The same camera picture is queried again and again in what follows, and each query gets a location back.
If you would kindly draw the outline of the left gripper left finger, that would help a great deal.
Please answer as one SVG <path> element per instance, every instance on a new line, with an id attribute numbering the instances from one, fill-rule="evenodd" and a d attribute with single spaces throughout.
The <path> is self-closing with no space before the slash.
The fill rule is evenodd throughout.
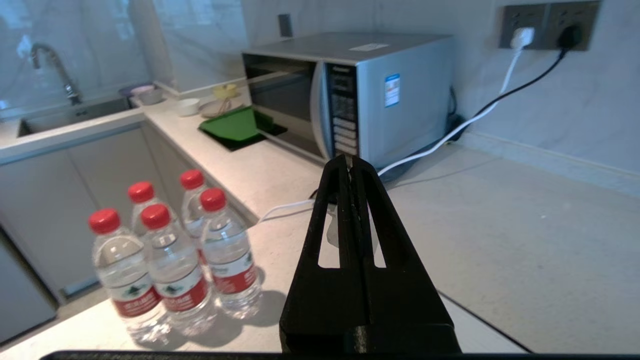
<path id="1" fill-rule="evenodd" d="M 339 265 L 319 265 L 329 200 L 336 196 Z M 355 330 L 365 324 L 361 263 L 350 213 L 348 162 L 341 155 L 327 162 L 317 189 L 301 255 L 279 319 L 286 354 L 354 354 Z"/>

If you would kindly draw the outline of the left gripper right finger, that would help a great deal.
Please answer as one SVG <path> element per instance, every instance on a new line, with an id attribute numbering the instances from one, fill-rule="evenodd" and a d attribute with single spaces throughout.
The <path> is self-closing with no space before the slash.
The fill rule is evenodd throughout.
<path id="1" fill-rule="evenodd" d="M 352 331 L 361 354 L 459 354 L 455 326 L 371 164 L 353 158 L 365 323 Z"/>

